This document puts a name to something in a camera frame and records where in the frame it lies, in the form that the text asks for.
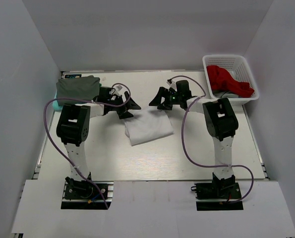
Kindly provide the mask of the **white t-shirt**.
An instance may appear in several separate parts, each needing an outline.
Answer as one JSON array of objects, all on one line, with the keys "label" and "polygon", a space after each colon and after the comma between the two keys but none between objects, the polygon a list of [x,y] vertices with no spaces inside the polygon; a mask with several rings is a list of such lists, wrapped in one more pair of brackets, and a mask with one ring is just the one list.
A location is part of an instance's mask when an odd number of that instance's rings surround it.
[{"label": "white t-shirt", "polygon": [[125,134],[131,146],[160,139],[174,133],[172,123],[162,110],[146,107],[133,113],[132,118],[124,119]]}]

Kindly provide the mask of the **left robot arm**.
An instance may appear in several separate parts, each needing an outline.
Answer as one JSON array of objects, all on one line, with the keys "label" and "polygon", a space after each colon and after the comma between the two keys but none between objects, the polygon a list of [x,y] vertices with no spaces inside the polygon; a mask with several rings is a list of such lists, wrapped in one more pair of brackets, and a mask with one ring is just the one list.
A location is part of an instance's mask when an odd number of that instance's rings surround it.
[{"label": "left robot arm", "polygon": [[116,112],[119,119],[132,118],[130,110],[140,110],[141,107],[131,99],[128,91],[122,95],[115,88],[101,87],[89,105],[84,102],[64,103],[57,125],[56,133],[61,139],[70,160],[71,175],[69,179],[81,181],[76,192],[83,198],[93,193],[91,180],[85,155],[85,141],[89,134],[90,119],[105,116],[109,112]]}]

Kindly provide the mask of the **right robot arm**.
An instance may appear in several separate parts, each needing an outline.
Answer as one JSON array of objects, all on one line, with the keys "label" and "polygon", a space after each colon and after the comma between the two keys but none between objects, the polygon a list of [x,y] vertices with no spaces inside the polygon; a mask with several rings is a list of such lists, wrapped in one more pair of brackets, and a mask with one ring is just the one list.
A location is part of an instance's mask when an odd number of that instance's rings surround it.
[{"label": "right robot arm", "polygon": [[[201,168],[213,168],[212,183],[204,191],[211,193],[216,198],[230,197],[230,190],[235,186],[235,176],[232,169],[232,143],[238,121],[232,106],[227,98],[215,101],[193,96],[187,80],[174,83],[168,80],[170,87],[160,87],[156,96],[149,103],[151,107],[159,110],[172,110],[174,105],[179,105],[185,110],[181,125],[181,142],[187,159]],[[214,165],[201,165],[193,161],[187,153],[184,141],[184,126],[188,112],[201,113],[205,117],[208,133],[214,143]]]}]

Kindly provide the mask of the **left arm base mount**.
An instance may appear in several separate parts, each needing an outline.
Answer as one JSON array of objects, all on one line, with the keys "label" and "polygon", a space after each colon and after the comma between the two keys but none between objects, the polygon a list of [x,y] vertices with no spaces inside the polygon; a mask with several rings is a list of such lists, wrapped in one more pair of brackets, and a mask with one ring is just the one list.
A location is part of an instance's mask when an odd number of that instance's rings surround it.
[{"label": "left arm base mount", "polygon": [[113,197],[112,182],[97,183],[98,189],[87,181],[65,178],[61,210],[107,210]]}]

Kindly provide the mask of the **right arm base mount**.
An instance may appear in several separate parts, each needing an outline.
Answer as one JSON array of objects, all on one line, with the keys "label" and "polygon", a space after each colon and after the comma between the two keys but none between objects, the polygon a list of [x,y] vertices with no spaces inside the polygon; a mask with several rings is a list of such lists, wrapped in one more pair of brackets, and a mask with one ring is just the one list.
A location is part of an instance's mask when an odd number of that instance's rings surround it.
[{"label": "right arm base mount", "polygon": [[195,183],[190,190],[195,193],[197,211],[241,211],[243,210],[241,191],[236,182],[233,187],[229,187],[218,194],[212,183]]}]

